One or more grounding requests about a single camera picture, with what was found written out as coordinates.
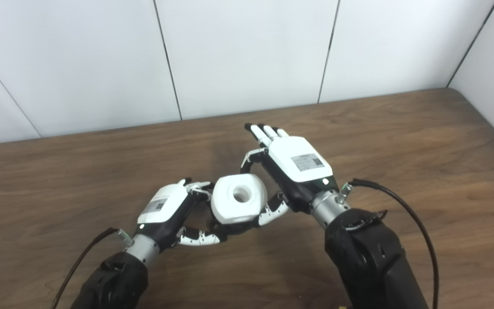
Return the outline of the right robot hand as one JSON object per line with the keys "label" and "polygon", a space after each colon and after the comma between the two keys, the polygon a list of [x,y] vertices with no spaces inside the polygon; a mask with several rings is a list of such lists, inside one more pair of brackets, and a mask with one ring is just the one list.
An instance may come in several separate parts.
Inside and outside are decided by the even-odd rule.
{"label": "right robot hand", "polygon": [[304,137],[265,124],[246,123],[244,127],[259,148],[245,155],[240,173],[249,173],[253,164],[261,164],[293,212],[310,214],[327,229],[345,211],[336,201],[340,189],[331,165]]}

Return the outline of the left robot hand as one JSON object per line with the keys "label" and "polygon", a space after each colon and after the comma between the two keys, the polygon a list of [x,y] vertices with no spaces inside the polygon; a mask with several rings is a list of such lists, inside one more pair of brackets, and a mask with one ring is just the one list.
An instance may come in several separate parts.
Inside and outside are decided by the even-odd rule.
{"label": "left robot hand", "polygon": [[185,226],[195,205],[211,202],[213,188],[212,182],[192,182],[191,178],[160,188],[137,219],[135,244],[145,239],[163,251],[177,244],[208,246],[227,241],[219,233]]}

